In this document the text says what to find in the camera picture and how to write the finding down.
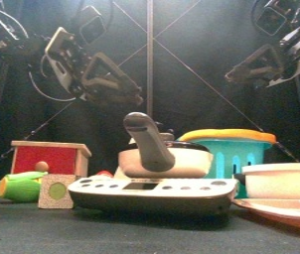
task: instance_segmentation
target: black backdrop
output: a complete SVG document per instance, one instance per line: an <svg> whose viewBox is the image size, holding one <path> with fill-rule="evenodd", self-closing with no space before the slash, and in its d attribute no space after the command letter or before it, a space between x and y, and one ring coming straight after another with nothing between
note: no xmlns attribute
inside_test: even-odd
<svg viewBox="0 0 300 254"><path fill-rule="evenodd" d="M5 11L29 34L49 37L71 27L80 1L4 1ZM104 52L142 87L140 106L98 107L76 101L31 136L32 141L84 143L92 157L88 171L116 168L116 156L128 142L122 119L130 111L147 112L147 4L149 1L92 0L111 18L106 34L87 47ZM300 87L288 81L270 88L234 85L225 74L265 43L280 38L260 34L249 22L254 1L153 1L153 118L183 133L203 128L246 128L273 133L300 160ZM48 95L68 98L60 86L37 79ZM24 63L0 60L0 155L67 106L43 97L31 84ZM11 156L0 161L0 178L9 172ZM266 162L292 162L276 148Z"/></svg>

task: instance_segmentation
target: teal basket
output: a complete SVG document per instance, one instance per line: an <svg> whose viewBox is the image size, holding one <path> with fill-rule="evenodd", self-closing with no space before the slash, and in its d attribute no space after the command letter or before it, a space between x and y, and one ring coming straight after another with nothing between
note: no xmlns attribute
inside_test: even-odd
<svg viewBox="0 0 300 254"><path fill-rule="evenodd" d="M214 155L206 179L232 179L233 174L241 173L241 167L262 164L264 150L270 148L269 142L244 139L191 139L209 148ZM240 185L237 197L246 197L245 186Z"/></svg>

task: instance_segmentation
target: metal pole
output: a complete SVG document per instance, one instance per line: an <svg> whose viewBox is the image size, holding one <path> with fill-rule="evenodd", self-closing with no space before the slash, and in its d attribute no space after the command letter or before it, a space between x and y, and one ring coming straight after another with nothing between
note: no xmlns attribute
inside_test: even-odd
<svg viewBox="0 0 300 254"><path fill-rule="evenodd" d="M146 112L153 117L153 74L154 74L154 2L147 0L147 104Z"/></svg>

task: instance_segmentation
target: pot handle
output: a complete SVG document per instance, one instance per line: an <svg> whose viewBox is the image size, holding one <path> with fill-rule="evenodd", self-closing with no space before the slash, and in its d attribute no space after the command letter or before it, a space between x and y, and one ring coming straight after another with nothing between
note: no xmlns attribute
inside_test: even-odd
<svg viewBox="0 0 300 254"><path fill-rule="evenodd" d="M240 181L240 183L245 186L245 174L237 173L232 175L234 179Z"/></svg>
<svg viewBox="0 0 300 254"><path fill-rule="evenodd" d="M175 165L154 120L139 112L132 112L123 119L123 126L132 137L140 155L142 167L151 172L169 171Z"/></svg>

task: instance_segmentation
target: pot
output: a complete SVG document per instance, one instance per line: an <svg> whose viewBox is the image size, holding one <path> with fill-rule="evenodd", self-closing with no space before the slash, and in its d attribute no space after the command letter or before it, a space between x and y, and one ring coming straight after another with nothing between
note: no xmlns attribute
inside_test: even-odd
<svg viewBox="0 0 300 254"><path fill-rule="evenodd" d="M123 126L135 142L118 155L119 169L127 177L202 178L207 174L213 155L205 146L165 141L145 113L127 114Z"/></svg>
<svg viewBox="0 0 300 254"><path fill-rule="evenodd" d="M300 163L244 166L242 174L249 198L300 199Z"/></svg>

